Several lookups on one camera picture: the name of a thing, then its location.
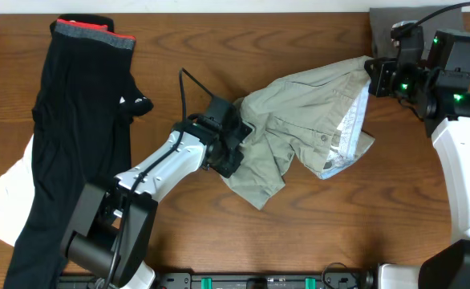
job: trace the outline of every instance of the khaki garment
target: khaki garment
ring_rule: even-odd
[[[253,132],[241,144],[241,166],[229,179],[223,178],[228,187],[261,209],[285,186],[282,175],[294,155],[322,177],[331,166],[326,163],[330,150],[339,142],[337,127],[369,80],[363,69],[368,59],[363,56],[288,75],[245,97],[239,103],[241,117]],[[359,134],[351,164],[373,141]]]

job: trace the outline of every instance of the gray fabric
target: gray fabric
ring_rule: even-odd
[[[101,41],[116,48],[133,50],[136,41],[133,39],[121,38],[107,31],[98,31],[94,29],[84,29],[82,27],[72,26],[57,22],[55,31],[60,34],[75,38],[86,38]]]
[[[446,6],[371,8],[372,55],[375,58],[396,57],[397,48],[393,46],[390,39],[392,25],[401,21],[420,20],[430,13],[444,7]],[[424,34],[424,52],[422,59],[427,59],[437,30],[445,28],[458,31],[465,30],[461,9],[442,13],[424,22],[422,28]]]
[[[348,59],[289,75],[245,97],[241,116],[253,132],[241,144],[241,166],[231,178],[223,178],[228,187],[261,209],[285,186],[282,175],[294,155],[321,177],[333,139],[338,143],[341,137],[338,126],[369,80],[363,69],[368,59]],[[360,139],[351,163],[374,140],[363,132]]]

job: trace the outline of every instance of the cable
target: cable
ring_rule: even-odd
[[[180,69],[180,72],[178,74],[178,80],[180,82],[180,93],[181,93],[181,120],[182,122],[185,122],[187,118],[187,104],[185,102],[185,91],[184,91],[184,82],[183,82],[183,72],[190,77],[194,82],[198,83],[196,79],[194,79],[184,68]],[[204,88],[202,85],[200,85],[203,89],[207,91],[207,93],[210,94],[210,92]],[[103,284],[103,289],[108,289],[110,286],[110,283],[112,282],[112,279],[114,278],[115,274],[115,269],[117,268],[119,258],[120,258],[120,250],[121,250],[121,241],[123,240],[123,232],[125,228],[125,223],[126,220],[128,219],[128,213],[130,211],[130,204],[132,203],[132,195],[135,193],[137,186],[139,183],[148,175],[148,173],[154,169],[161,161],[163,161],[166,157],[169,157],[172,152],[176,151],[178,149],[178,146],[180,145],[181,139],[184,135],[184,130],[180,130],[180,135],[178,136],[178,139],[176,140],[176,143],[169,149],[165,154],[163,154],[161,157],[159,157],[155,162],[153,162],[150,166],[148,166],[142,173],[139,173],[139,175],[136,178],[136,181],[134,181],[132,187],[130,188],[130,191],[128,192],[125,204],[124,204],[124,209],[123,209],[123,216],[124,218],[121,218],[121,223],[120,223],[120,228],[119,228],[119,233],[117,238],[115,239],[115,249],[114,249],[114,256],[112,256],[112,261],[110,265],[110,270],[108,272],[108,277],[105,279],[105,283]]]
[[[415,24],[411,25],[410,27],[406,28],[405,30],[403,30],[401,33],[399,33],[399,35],[397,35],[395,38],[396,39],[400,39],[401,37],[403,37],[405,34],[407,34],[408,32],[412,31],[415,27],[419,26],[420,24],[426,22],[427,20],[435,17],[435,16],[438,16],[444,12],[447,12],[447,11],[450,11],[450,10],[454,10],[454,9],[458,9],[458,8],[462,8],[462,7],[466,7],[466,6],[470,6],[470,2],[463,2],[463,3],[460,3],[460,4],[455,4],[455,5],[451,5],[451,6],[447,6],[445,8],[442,8],[438,11],[435,11],[431,14],[429,14],[428,16],[420,19],[419,21],[415,22]]]
[[[341,263],[341,262],[333,262],[333,263],[329,264],[328,266],[326,266],[326,267],[324,268],[324,270],[322,270],[321,281],[324,283],[324,285],[326,285],[326,286],[327,286],[328,288],[330,288],[330,289],[334,289],[334,288],[333,288],[330,284],[328,284],[328,283],[326,282],[326,280],[324,279],[324,277],[325,277],[325,274],[326,274],[326,270],[328,270],[328,269],[329,269],[330,267],[332,267],[333,265],[340,265],[340,266],[346,268],[347,270],[349,270],[349,268],[347,268],[347,266],[344,265],[344,263]],[[356,285],[358,285],[358,278],[356,278],[356,276],[355,276],[353,273],[351,273],[351,272],[349,272],[349,274],[355,279]]]

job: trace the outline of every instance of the gray cloth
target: gray cloth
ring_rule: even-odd
[[[300,72],[273,81],[241,102],[253,132],[241,144],[244,160],[224,182],[261,209],[285,186],[294,155],[320,178],[354,163],[374,138],[361,132],[367,106],[369,58]]]
[[[397,48],[392,44],[390,31],[392,25],[401,21],[420,20],[445,6],[371,8],[372,55],[379,57],[396,57]],[[424,51],[422,59],[427,59],[435,33],[439,29],[465,31],[461,9],[442,13],[422,24],[424,34]]]

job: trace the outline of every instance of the wooden tabletop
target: wooden tabletop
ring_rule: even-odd
[[[180,119],[178,70],[229,100],[274,79],[371,54],[368,14],[115,14],[135,35],[132,74],[155,104],[132,125],[133,164]],[[31,112],[56,15],[0,15],[0,175],[33,131]],[[465,14],[470,31],[470,14]],[[208,98],[187,82],[189,112]],[[331,262],[419,265],[449,244],[440,161],[423,124],[394,100],[371,97],[364,131],[375,137],[355,165],[327,181],[299,161],[262,211],[214,171],[186,177],[160,204],[146,262],[195,272],[320,271]],[[12,248],[0,241],[0,287]],[[70,265],[68,272],[82,271]]]

